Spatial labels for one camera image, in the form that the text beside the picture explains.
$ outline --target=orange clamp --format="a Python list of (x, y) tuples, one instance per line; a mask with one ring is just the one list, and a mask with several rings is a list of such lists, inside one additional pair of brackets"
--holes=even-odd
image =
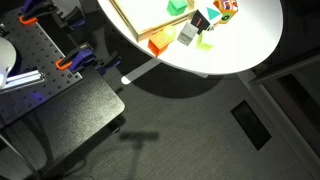
[(32, 19), (29, 19), (29, 20), (24, 21), (24, 20), (23, 20), (23, 16), (20, 16), (20, 17), (19, 17), (19, 21), (21, 22), (21, 24), (23, 24), (23, 25), (25, 25), (25, 26), (29, 26), (29, 25), (31, 25), (31, 24), (33, 24), (33, 23), (38, 22), (38, 18), (32, 18)]
[(62, 61), (63, 59), (59, 59), (57, 62), (56, 62), (56, 67), (63, 71), (65, 69), (67, 69), (69, 66), (71, 66), (72, 62), (68, 62), (67, 64), (63, 65), (63, 66), (60, 66), (60, 62)]

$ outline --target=white round table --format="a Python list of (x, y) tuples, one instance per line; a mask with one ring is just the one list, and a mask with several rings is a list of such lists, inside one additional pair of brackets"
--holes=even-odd
[[(98, 2), (125, 38), (141, 51), (155, 57), (148, 49), (148, 39), (136, 41), (110, 0)], [(168, 49), (156, 60), (178, 69), (206, 75), (236, 73), (264, 61), (274, 51), (282, 34), (283, 14), (280, 0), (237, 2), (238, 13), (227, 24), (220, 24), (214, 30), (216, 38), (212, 50), (205, 52), (197, 49), (196, 35), (189, 46), (177, 40), (170, 43)], [(176, 25), (177, 34), (184, 24)]]

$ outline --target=cube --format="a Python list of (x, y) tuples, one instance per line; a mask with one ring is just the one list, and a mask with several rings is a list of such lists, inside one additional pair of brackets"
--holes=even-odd
[(190, 23), (186, 23), (178, 36), (178, 41), (186, 46), (189, 46), (197, 32), (197, 27), (193, 26)]
[(219, 24), (227, 24), (238, 12), (238, 3), (236, 0), (214, 0), (213, 4), (222, 13), (222, 18), (219, 21)]
[(167, 11), (171, 16), (178, 16), (186, 10), (188, 2), (186, 0), (169, 0)]
[(157, 34), (151, 36), (148, 42), (148, 48), (156, 57), (158, 57), (168, 48), (169, 43), (170, 41), (167, 39), (165, 34), (160, 31)]
[(212, 4), (212, 1), (203, 0), (198, 3), (198, 10), (195, 12), (191, 24), (196, 26), (198, 34), (203, 30), (211, 31), (214, 26), (221, 20), (222, 14), (219, 9)]
[(213, 31), (202, 31), (197, 40), (197, 48), (210, 51), (213, 48)]

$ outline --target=black panel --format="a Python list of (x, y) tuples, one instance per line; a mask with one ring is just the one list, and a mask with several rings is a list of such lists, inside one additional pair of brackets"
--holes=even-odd
[(241, 102), (231, 113), (257, 150), (260, 150), (271, 138), (268, 130), (246, 101)]

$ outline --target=orange block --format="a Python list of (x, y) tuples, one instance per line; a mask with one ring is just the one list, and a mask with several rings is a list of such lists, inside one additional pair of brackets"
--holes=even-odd
[(161, 53), (163, 53), (168, 48), (169, 43), (170, 43), (170, 40), (161, 31), (153, 35), (149, 39), (148, 48), (152, 51), (152, 53), (156, 57), (158, 57)]
[(222, 14), (219, 24), (227, 24), (229, 20), (238, 12), (237, 0), (214, 0), (213, 4)]

